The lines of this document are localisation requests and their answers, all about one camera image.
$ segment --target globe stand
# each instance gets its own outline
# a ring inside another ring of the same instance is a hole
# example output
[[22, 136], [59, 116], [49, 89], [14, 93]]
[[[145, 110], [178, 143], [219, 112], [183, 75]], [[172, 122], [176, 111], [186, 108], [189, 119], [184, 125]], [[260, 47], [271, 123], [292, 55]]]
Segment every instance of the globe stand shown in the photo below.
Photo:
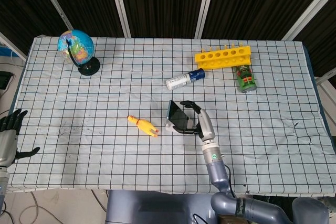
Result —
[[78, 71], [84, 76], [91, 76], [97, 73], [97, 71], [100, 68], [99, 60], [96, 57], [92, 57], [88, 62], [85, 62], [84, 64], [78, 64], [72, 55], [72, 52], [70, 49], [70, 41], [68, 41], [67, 39], [66, 42], [68, 46], [68, 52], [69, 52], [70, 59], [72, 60], [73, 64], [78, 68]]
[[88, 62], [78, 65], [78, 71], [84, 76], [91, 76], [98, 72], [100, 62], [96, 57], [92, 57]]

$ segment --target blue cap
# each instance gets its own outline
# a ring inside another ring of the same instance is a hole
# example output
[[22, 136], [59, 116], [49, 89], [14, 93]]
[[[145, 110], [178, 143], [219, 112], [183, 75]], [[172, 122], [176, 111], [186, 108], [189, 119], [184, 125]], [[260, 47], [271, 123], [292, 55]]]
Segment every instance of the blue cap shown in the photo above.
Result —
[[199, 79], [204, 79], [205, 78], [205, 72], [202, 68], [195, 70], [195, 71], [191, 71], [188, 73], [190, 76], [190, 80], [193, 81], [197, 81]]

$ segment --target globe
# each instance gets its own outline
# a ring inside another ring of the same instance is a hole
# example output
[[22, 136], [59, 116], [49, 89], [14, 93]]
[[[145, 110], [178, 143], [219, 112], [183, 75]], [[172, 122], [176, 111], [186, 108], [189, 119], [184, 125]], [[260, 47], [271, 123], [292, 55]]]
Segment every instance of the globe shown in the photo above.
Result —
[[85, 76], [93, 75], [100, 68], [99, 60], [93, 56], [92, 39], [80, 30], [64, 32], [58, 39], [57, 49], [66, 62], [73, 63]]
[[67, 40], [69, 41], [72, 56], [77, 64], [85, 64], [92, 58], [94, 44], [90, 36], [80, 30], [69, 30], [59, 37], [57, 43], [57, 49], [66, 62], [72, 63], [68, 51]]

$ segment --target spray can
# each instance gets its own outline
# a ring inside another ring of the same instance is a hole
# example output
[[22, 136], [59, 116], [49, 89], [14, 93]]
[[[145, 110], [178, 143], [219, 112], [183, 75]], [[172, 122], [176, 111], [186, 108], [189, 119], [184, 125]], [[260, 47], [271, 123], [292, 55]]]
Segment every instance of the spray can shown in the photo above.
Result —
[[257, 88], [256, 82], [254, 81], [254, 77], [249, 65], [234, 67], [234, 71], [236, 72], [237, 80], [240, 86], [240, 91], [242, 93], [251, 92]]
[[182, 87], [184, 85], [187, 85], [191, 82], [194, 82], [199, 79], [204, 79], [205, 72], [202, 68], [191, 71], [186, 74], [182, 74], [180, 76], [177, 76], [175, 78], [166, 80], [166, 85], [169, 90], [177, 89], [179, 87]]

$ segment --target rubber chicken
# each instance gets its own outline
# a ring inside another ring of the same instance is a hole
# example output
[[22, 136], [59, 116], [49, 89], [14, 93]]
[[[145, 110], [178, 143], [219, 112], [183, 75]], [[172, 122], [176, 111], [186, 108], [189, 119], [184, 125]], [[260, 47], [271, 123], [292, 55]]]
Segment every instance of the rubber chicken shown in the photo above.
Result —
[[148, 135], [157, 137], [158, 136], [158, 132], [159, 130], [157, 130], [153, 124], [151, 124], [150, 122], [146, 121], [146, 120], [141, 120], [141, 119], [137, 119], [132, 115], [128, 116], [128, 121], [131, 123], [134, 123], [137, 125], [137, 127], [139, 128], [139, 130], [142, 130], [144, 133], [147, 133]]

